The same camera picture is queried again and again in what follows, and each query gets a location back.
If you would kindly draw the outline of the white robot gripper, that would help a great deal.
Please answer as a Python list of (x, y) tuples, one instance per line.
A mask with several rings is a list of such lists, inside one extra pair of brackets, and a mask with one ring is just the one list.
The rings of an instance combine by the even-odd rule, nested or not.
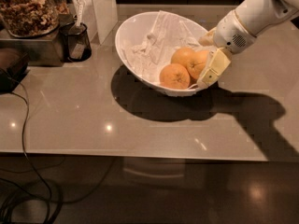
[(241, 53), (256, 40), (239, 21), (234, 10), (230, 11), (216, 26), (199, 38), (198, 42), (204, 46), (220, 49), (210, 51), (206, 65), (197, 79), (197, 86), (203, 90), (218, 81), (232, 61), (232, 53)]

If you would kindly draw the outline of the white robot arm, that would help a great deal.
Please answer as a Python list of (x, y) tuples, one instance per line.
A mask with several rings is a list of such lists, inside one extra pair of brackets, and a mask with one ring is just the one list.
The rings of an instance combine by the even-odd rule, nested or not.
[(209, 52), (197, 86), (203, 90), (216, 83), (233, 55), (250, 47), (260, 34), (298, 11), (299, 0), (244, 0), (199, 39), (202, 46), (216, 49)]

